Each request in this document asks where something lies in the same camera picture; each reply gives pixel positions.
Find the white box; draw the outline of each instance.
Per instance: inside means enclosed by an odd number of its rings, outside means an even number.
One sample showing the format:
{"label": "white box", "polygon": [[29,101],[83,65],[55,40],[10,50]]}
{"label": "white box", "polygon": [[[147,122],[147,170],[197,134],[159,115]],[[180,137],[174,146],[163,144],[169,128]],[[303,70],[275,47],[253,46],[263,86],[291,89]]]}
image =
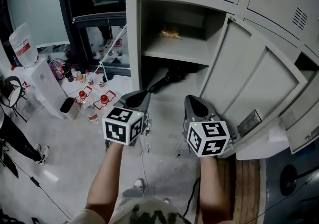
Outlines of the white box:
{"label": "white box", "polygon": [[142,133],[144,113],[119,107],[106,109],[103,118],[104,138],[129,145]]}
{"label": "white box", "polygon": [[223,154],[229,140],[224,121],[190,122],[187,142],[198,157]]}

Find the sneaker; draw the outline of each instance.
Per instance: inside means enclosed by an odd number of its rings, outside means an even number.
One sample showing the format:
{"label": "sneaker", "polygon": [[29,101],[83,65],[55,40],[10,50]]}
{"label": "sneaker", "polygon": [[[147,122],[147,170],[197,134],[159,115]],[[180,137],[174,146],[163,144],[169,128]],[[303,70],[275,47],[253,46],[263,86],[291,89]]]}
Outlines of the sneaker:
{"label": "sneaker", "polygon": [[145,189],[144,179],[142,179],[142,178],[137,179],[136,182],[134,182],[133,187],[137,188],[138,190],[140,190],[143,193],[144,189]]}
{"label": "sneaker", "polygon": [[162,201],[167,203],[167,204],[170,204],[170,199],[169,198],[164,198],[164,199],[162,199]]}
{"label": "sneaker", "polygon": [[49,146],[44,146],[42,150],[40,150],[40,155],[42,159],[40,161],[36,161],[36,164],[40,164],[41,166],[44,165],[45,160],[49,156]]}
{"label": "sneaker", "polygon": [[34,149],[35,149],[38,153],[41,154],[41,145],[40,145],[40,144],[36,144],[36,145],[34,146]]}
{"label": "sneaker", "polygon": [[99,45],[100,47],[104,47],[107,44],[107,40],[103,39],[102,43]]}

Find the white sneaker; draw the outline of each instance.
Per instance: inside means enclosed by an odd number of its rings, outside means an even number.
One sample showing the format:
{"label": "white sneaker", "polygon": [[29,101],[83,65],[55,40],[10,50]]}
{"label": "white sneaker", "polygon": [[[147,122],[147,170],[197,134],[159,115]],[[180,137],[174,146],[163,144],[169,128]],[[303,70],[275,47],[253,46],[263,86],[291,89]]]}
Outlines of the white sneaker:
{"label": "white sneaker", "polygon": [[36,164],[44,165],[46,158],[49,156],[49,146],[44,146],[42,150],[40,150],[40,155],[42,159],[40,161],[36,161]]}
{"label": "white sneaker", "polygon": [[144,189],[145,189],[144,179],[142,179],[142,178],[137,179],[136,182],[134,182],[133,187],[137,188],[138,190],[140,190],[143,193]]}
{"label": "white sneaker", "polygon": [[170,199],[169,198],[164,198],[164,199],[162,199],[162,201],[167,203],[167,204],[170,204]]}
{"label": "white sneaker", "polygon": [[38,153],[41,153],[41,145],[40,144],[36,144],[34,146],[34,149],[38,152]]}

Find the black pants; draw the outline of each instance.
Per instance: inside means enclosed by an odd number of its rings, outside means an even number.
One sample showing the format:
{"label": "black pants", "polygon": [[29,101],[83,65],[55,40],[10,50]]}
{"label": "black pants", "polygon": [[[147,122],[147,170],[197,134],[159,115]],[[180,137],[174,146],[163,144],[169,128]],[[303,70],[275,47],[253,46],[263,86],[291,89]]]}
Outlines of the black pants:
{"label": "black pants", "polygon": [[10,117],[4,114],[4,121],[0,128],[0,138],[9,143],[16,151],[22,155],[33,159],[34,161],[41,160],[41,155],[37,152],[28,140],[25,138],[21,130],[12,122]]}
{"label": "black pants", "polygon": [[113,39],[112,28],[109,26],[99,26],[102,37],[105,40]]}

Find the person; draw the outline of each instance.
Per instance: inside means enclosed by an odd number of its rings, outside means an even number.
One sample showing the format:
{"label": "person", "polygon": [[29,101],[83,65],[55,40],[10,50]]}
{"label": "person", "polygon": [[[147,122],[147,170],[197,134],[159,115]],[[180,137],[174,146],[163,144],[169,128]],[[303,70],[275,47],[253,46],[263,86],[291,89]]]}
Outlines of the person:
{"label": "person", "polygon": [[34,148],[32,147],[22,131],[4,113],[2,107],[0,109],[0,138],[36,164],[43,166],[49,155],[48,146],[41,148],[39,144],[36,144]]}
{"label": "person", "polygon": [[[89,190],[85,209],[69,224],[189,224],[167,201],[143,198],[143,179],[118,198],[123,145],[112,142]],[[234,224],[213,157],[200,160],[200,208],[204,224]]]}

